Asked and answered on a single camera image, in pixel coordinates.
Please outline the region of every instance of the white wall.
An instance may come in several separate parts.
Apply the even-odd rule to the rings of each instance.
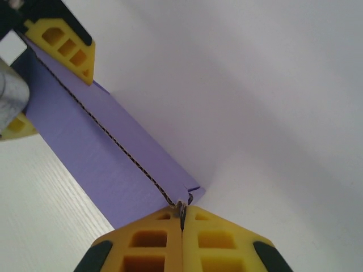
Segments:
[[[363,261],[363,2],[65,1],[95,79],[296,271]]]

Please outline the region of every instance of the white wooden table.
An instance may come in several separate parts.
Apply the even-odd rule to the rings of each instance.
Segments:
[[[361,271],[361,1],[66,3],[95,79],[207,188],[201,207],[295,271]],[[72,271],[112,229],[40,136],[0,143],[0,185],[0,271]]]

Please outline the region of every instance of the clamp jaw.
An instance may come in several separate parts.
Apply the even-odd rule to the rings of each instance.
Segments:
[[[96,239],[74,270],[90,271],[292,272],[268,239],[185,205],[161,209]]]
[[[35,43],[86,84],[93,82],[95,42],[62,0],[0,0],[0,40],[11,30]],[[29,89],[14,74],[1,61],[0,140],[36,133],[24,115]]]

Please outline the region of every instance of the purple foam board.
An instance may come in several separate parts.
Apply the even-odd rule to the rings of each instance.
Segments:
[[[174,203],[188,200],[199,184],[97,83],[87,86],[33,43],[29,46],[49,70],[157,181]]]
[[[167,206],[159,190],[30,50],[13,68],[31,90],[27,117],[113,227]]]

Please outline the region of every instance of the black rubber grip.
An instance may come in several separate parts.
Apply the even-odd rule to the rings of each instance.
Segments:
[[[268,272],[293,272],[280,252],[264,242],[254,242],[255,250]]]
[[[100,272],[111,248],[111,241],[102,241],[90,247],[74,272]]]
[[[9,31],[22,22],[20,14],[13,10],[8,2],[0,1],[0,40],[2,40]]]

